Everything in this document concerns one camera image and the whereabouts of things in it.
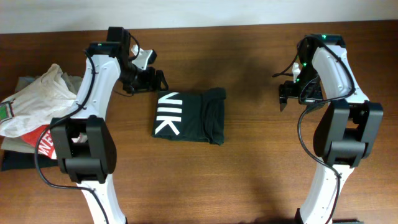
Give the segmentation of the black folded garment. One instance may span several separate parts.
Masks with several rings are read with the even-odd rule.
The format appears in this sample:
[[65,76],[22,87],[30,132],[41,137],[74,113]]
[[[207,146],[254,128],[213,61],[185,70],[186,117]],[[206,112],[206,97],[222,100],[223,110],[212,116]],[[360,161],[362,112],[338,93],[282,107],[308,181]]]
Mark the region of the black folded garment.
[[[50,159],[45,155],[39,154],[39,167],[54,167],[58,166],[57,160]],[[34,154],[4,151],[4,156],[1,165],[1,171],[7,170],[23,170],[34,169]]]

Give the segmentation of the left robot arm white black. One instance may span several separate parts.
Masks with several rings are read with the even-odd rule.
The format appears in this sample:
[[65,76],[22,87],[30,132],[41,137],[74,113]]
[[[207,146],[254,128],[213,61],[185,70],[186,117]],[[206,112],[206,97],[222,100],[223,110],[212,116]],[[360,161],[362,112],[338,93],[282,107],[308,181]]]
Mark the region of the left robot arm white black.
[[50,123],[58,165],[85,196],[95,223],[127,223],[113,183],[117,152],[106,125],[109,101],[117,81],[129,96],[166,90],[162,71],[151,65],[155,50],[120,42],[92,43],[85,50],[86,70],[66,118]]

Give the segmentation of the dark green t-shirt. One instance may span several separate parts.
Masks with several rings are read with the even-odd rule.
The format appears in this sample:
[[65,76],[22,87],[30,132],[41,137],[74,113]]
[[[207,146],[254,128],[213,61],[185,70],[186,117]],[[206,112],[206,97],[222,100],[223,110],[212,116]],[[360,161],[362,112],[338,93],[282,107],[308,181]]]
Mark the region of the dark green t-shirt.
[[224,144],[225,99],[224,88],[211,88],[199,94],[160,92],[152,137]]

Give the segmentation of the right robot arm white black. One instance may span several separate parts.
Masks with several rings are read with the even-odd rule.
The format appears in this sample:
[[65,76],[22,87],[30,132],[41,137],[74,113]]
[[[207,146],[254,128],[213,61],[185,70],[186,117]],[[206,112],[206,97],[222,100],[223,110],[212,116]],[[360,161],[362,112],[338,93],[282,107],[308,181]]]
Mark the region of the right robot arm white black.
[[341,35],[306,35],[288,66],[292,80],[279,85],[280,109],[290,98],[306,106],[297,134],[304,151],[317,163],[308,196],[296,211],[296,223],[333,223],[343,186],[370,155],[381,125],[382,105],[361,90],[347,53]]

